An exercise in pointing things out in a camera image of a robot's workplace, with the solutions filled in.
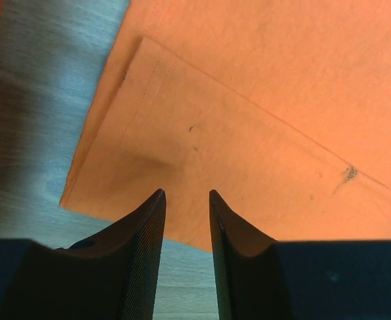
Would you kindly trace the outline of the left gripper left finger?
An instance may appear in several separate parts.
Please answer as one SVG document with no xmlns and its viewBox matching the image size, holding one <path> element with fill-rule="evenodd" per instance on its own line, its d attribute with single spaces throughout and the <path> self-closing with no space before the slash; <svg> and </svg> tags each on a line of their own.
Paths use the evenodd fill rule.
<svg viewBox="0 0 391 320">
<path fill-rule="evenodd" d="M 0 239 L 0 319 L 151 319 L 166 195 L 64 249 Z"/>
</svg>

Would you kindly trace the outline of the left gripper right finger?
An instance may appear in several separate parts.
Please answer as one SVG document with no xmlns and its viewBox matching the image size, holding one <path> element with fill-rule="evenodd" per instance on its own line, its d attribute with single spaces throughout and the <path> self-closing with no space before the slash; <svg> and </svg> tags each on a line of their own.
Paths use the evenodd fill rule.
<svg viewBox="0 0 391 320">
<path fill-rule="evenodd" d="M 391 319 L 391 241 L 277 241 L 217 191 L 209 219 L 221 319 Z"/>
</svg>

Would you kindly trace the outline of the orange t-shirt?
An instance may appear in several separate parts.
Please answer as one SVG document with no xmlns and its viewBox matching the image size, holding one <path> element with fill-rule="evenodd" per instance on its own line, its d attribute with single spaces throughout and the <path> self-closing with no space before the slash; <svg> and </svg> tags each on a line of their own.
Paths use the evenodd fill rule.
<svg viewBox="0 0 391 320">
<path fill-rule="evenodd" d="M 206 251 L 212 189 L 278 240 L 391 239 L 391 1 L 131 1 L 61 206 L 157 189 Z"/>
</svg>

